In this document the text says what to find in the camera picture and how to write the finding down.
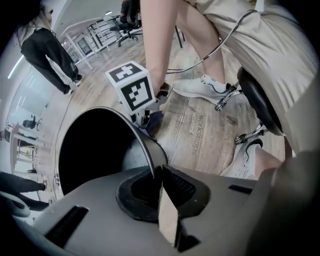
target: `trash can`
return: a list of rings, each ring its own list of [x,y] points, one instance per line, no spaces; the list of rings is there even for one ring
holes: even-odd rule
[[[66,195],[96,178],[145,166],[154,174],[167,163],[163,148],[125,116],[108,107],[94,107],[69,126],[60,148],[58,173]]]

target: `person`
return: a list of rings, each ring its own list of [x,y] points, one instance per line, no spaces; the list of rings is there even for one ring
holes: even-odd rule
[[[16,36],[21,53],[26,61],[59,91],[71,95],[73,89],[61,80],[46,56],[58,64],[61,70],[75,82],[76,86],[81,84],[83,77],[51,30],[53,10],[47,5],[40,4],[35,11],[35,13],[27,13],[25,17],[21,17],[21,24],[17,28]]]
[[[202,59],[219,45],[219,37],[224,40],[239,18],[253,9],[247,0],[141,0],[140,5],[146,68],[155,95],[165,81],[175,24]],[[264,12],[243,18],[225,45],[263,88],[294,152],[304,150],[305,132],[292,129],[290,124],[297,117],[291,109],[314,80],[319,63],[298,22],[277,2],[265,1]],[[201,78],[177,80],[173,91],[216,104],[227,89],[222,51],[202,65]],[[259,175],[279,166],[280,161],[261,149],[256,139],[237,145],[234,157],[244,159],[248,153],[249,161],[245,161],[252,160],[254,164],[248,165],[255,166],[254,174]]]
[[[116,19],[109,19],[109,17],[104,17],[104,21],[109,23],[110,25],[117,25],[120,23],[128,23],[127,22],[127,15],[129,11],[129,0],[121,0],[121,11],[120,11],[120,17]],[[116,42],[119,42],[120,39],[123,37],[120,31],[113,31],[113,35],[116,38]]]
[[[31,179],[0,171],[0,191],[21,199],[32,211],[41,212],[52,204],[53,201],[51,199],[49,202],[37,201],[20,193],[45,191],[46,184],[46,180],[44,183],[38,183]]]
[[[3,131],[0,131],[0,141],[5,139],[7,142],[10,142],[11,129],[12,129],[11,125],[6,125],[5,129]],[[34,141],[37,139],[37,138],[31,137],[31,136],[25,136],[24,134],[22,134],[20,132],[18,134],[21,136],[24,136],[28,139],[34,140]],[[18,139],[18,146],[20,146],[20,148],[22,148],[22,147],[35,147],[34,144],[31,144],[31,143],[26,142],[21,139]]]

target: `white sneaker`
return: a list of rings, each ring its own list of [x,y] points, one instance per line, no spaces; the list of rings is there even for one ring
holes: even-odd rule
[[[216,88],[224,86],[224,91]],[[172,83],[175,93],[188,98],[203,98],[215,105],[228,94],[229,87],[229,84],[219,83],[206,74],[196,79],[182,79]]]
[[[71,95],[73,92],[74,92],[74,90],[72,90],[72,89],[70,88],[70,90],[69,90],[69,92],[68,92],[68,95]]]
[[[78,75],[78,78],[79,78],[79,79],[75,80],[75,86],[78,87],[79,85],[81,85],[82,80],[84,79],[84,77],[85,77],[85,76],[84,76],[83,74],[79,74],[79,75]]]
[[[248,139],[246,143],[237,145],[232,163],[222,171],[220,176],[256,180],[256,147],[262,148],[263,145],[262,140],[257,136]]]

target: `wooden floor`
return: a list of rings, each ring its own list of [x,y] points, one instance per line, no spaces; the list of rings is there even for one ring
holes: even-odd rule
[[[62,95],[56,91],[42,116],[40,131],[44,134],[45,147],[39,148],[37,156],[40,165],[37,170],[49,177],[54,187],[57,199],[63,195],[54,180],[58,171],[59,149],[68,126],[83,111],[96,106],[106,106],[116,109],[129,116],[120,104],[119,98],[108,81],[105,71],[133,60],[145,66],[144,45],[142,38],[139,42],[126,40],[122,47],[110,47],[111,52],[104,50],[90,57],[93,70],[81,63],[78,68],[85,75],[80,87],[72,96]],[[235,83],[240,64],[227,50],[223,49],[226,70],[226,81]],[[180,49],[178,40],[172,42],[169,67],[179,69],[189,67],[198,60],[195,50],[186,41]],[[201,76],[201,66],[180,74],[167,75],[167,82],[178,79],[193,79]],[[155,138],[163,147],[170,164],[182,166],[201,172],[219,175],[232,161],[235,144],[234,138],[242,133],[252,131],[258,124],[255,112],[242,95],[230,100],[226,107],[216,112],[214,106],[200,98],[186,98],[172,92],[167,103],[162,106],[164,118]],[[194,132],[190,126],[194,122]],[[201,132],[200,139],[196,138],[197,129]],[[266,151],[284,160],[284,138],[267,133],[261,138]]]

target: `black stool seat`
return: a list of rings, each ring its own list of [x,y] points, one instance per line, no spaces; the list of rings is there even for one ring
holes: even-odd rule
[[[130,29],[134,29],[136,28],[134,25],[129,24],[129,23],[120,23],[118,24],[120,30],[130,30]],[[117,26],[112,26],[110,27],[110,31],[118,31],[119,29],[117,28]]]
[[[283,135],[278,116],[260,84],[243,67],[237,73],[241,89],[255,110],[258,119],[273,134]]]

